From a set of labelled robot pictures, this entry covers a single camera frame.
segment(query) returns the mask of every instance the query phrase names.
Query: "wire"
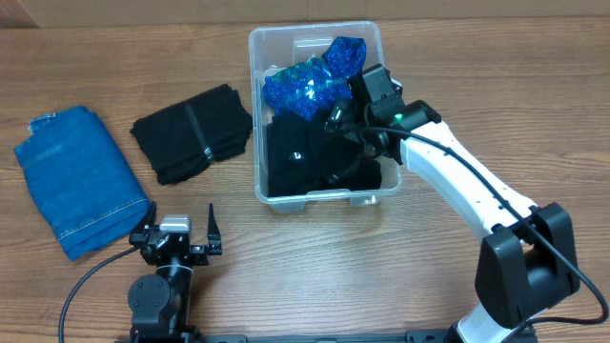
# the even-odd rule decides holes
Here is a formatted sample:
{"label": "wire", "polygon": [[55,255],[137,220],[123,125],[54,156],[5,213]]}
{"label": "wire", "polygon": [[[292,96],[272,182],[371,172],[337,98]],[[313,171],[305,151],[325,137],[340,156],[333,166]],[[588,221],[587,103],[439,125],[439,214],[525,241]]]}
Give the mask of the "wire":
{"label": "wire", "polygon": [[80,289],[80,287],[83,286],[83,284],[85,283],[85,281],[87,281],[87,279],[89,279],[93,274],[95,274],[95,272],[99,271],[104,266],[110,264],[111,262],[116,261],[117,259],[119,259],[123,256],[127,256],[128,254],[130,254],[132,252],[136,252],[139,249],[140,249],[139,247],[133,247],[129,250],[116,254],[115,256],[113,256],[113,257],[107,259],[106,261],[98,264],[97,266],[93,267],[89,272],[87,272],[85,274],[85,276],[83,276],[80,279],[80,281],[78,281],[76,286],[74,286],[74,288],[72,289],[72,292],[70,292],[70,295],[68,295],[68,298],[66,299],[66,303],[64,303],[64,308],[62,309],[61,315],[59,316],[59,328],[57,330],[57,337],[59,338],[59,343],[64,343],[64,322],[66,321],[66,314],[68,314],[68,306],[72,302],[72,299],[76,295],[76,292],[78,292],[78,289]]}
{"label": "wire", "polygon": [[591,293],[598,299],[601,306],[601,316],[597,318],[591,319],[579,319],[579,318],[569,318],[569,317],[559,317],[559,316],[550,316],[550,317],[542,317],[542,318],[533,318],[526,320],[520,327],[515,330],[515,333],[523,330],[525,327],[529,325],[534,325],[538,323],[548,323],[548,322],[557,322],[557,323],[569,323],[569,324],[581,324],[581,325],[596,325],[603,323],[606,319],[608,319],[608,303],[606,299],[603,297],[603,294],[596,287],[596,285],[583,273],[581,272],[572,262],[570,262],[561,252],[559,252],[549,241],[547,241],[542,234],[540,234],[536,229],[527,221],[523,216],[521,216],[517,210],[515,210],[511,204],[504,199],[504,197],[494,189],[494,187],[485,179],[485,177],[471,165],[468,161],[466,161],[462,156],[457,154],[453,149],[446,147],[437,141],[434,141],[430,138],[424,137],[422,135],[411,133],[407,131],[395,130],[395,129],[387,129],[381,127],[367,127],[364,128],[365,131],[385,131],[388,133],[400,134],[405,137],[415,138],[416,140],[427,143],[441,151],[453,156],[459,163],[461,163],[466,169],[468,169],[482,184],[489,190],[489,192],[498,200],[500,205],[502,205],[509,213],[511,213],[517,221],[523,225],[527,230],[534,235],[534,237],[538,240],[540,244],[544,246],[549,252],[551,252],[558,260],[560,260],[563,264],[565,264],[570,271],[572,271],[582,283],[591,291]]}

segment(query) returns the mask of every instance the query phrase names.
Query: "folded black garment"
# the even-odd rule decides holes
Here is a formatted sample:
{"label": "folded black garment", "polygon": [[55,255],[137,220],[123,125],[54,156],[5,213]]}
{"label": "folded black garment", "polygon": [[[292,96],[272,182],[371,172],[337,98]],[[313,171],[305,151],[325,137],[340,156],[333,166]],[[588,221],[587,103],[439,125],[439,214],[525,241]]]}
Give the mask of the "folded black garment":
{"label": "folded black garment", "polygon": [[136,120],[131,133],[167,185],[243,153],[251,130],[238,92],[222,85]]}
{"label": "folded black garment", "polygon": [[363,161],[362,147],[324,130],[328,112],[311,121],[282,112],[267,125],[268,196],[310,191],[376,190],[381,186],[377,161]]}

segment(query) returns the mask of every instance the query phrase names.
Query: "blue sequin fabric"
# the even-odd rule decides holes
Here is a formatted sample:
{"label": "blue sequin fabric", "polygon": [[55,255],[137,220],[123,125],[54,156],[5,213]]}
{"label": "blue sequin fabric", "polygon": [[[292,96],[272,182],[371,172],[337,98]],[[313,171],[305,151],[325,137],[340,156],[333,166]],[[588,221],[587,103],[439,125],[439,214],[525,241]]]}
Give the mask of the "blue sequin fabric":
{"label": "blue sequin fabric", "polygon": [[366,43],[337,37],[322,58],[311,58],[265,77],[263,94],[275,114],[292,111],[311,120],[319,109],[330,110],[338,99],[351,99],[347,79],[362,71]]}

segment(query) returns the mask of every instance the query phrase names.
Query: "black cable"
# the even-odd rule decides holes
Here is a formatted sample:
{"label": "black cable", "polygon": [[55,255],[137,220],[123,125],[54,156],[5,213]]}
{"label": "black cable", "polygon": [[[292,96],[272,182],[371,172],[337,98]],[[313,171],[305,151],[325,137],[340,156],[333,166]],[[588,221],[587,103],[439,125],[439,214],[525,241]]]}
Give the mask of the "black cable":
{"label": "black cable", "polygon": [[106,261],[98,264],[97,266],[93,267],[89,272],[87,272],[85,274],[85,276],[83,276],[80,279],[80,281],[78,281],[76,286],[74,286],[74,288],[72,289],[72,292],[70,292],[70,295],[68,295],[68,298],[66,299],[66,303],[64,303],[64,308],[61,311],[61,315],[59,315],[59,328],[57,330],[57,337],[59,338],[59,343],[64,343],[64,322],[66,321],[66,314],[68,313],[68,306],[72,302],[72,299],[76,295],[76,292],[78,292],[78,289],[80,289],[80,287],[83,286],[85,281],[87,281],[87,279],[89,279],[93,274],[95,274],[95,272],[99,271],[107,264],[109,264],[113,261],[116,261],[117,259],[119,259],[123,256],[126,256],[132,252],[136,252],[139,249],[140,249],[139,247],[133,247],[129,250],[116,254],[115,256],[113,256],[113,257],[107,259]]}
{"label": "black cable", "polygon": [[468,169],[482,184],[489,190],[489,192],[498,200],[500,205],[502,205],[509,213],[511,213],[517,221],[523,225],[527,230],[534,235],[534,237],[538,240],[540,244],[544,246],[549,252],[551,252],[557,259],[559,259],[563,264],[565,264],[570,271],[577,275],[577,277],[582,281],[582,283],[591,291],[591,293],[598,299],[601,306],[601,316],[598,318],[591,319],[579,319],[579,318],[569,318],[569,317],[542,317],[542,318],[534,318],[526,320],[520,327],[515,330],[515,333],[523,330],[525,327],[529,325],[534,325],[538,323],[545,322],[557,322],[557,323],[569,323],[569,324],[581,324],[581,325],[596,325],[603,323],[606,319],[608,319],[608,303],[606,299],[603,297],[603,294],[600,290],[595,286],[595,284],[583,273],[581,272],[572,262],[570,262],[561,252],[559,252],[549,241],[547,241],[536,229],[527,221],[523,216],[521,216],[517,210],[515,210],[511,204],[504,199],[504,197],[496,191],[496,189],[485,179],[485,177],[471,165],[468,161],[466,161],[462,156],[457,154],[453,149],[449,147],[445,147],[444,145],[438,143],[435,140],[424,137],[422,135],[411,133],[407,131],[395,130],[395,129],[387,129],[381,127],[367,127],[364,128],[365,131],[385,131],[388,133],[400,134],[405,137],[415,138],[416,140],[427,143],[441,151],[453,156],[459,163],[461,163],[466,169]]}

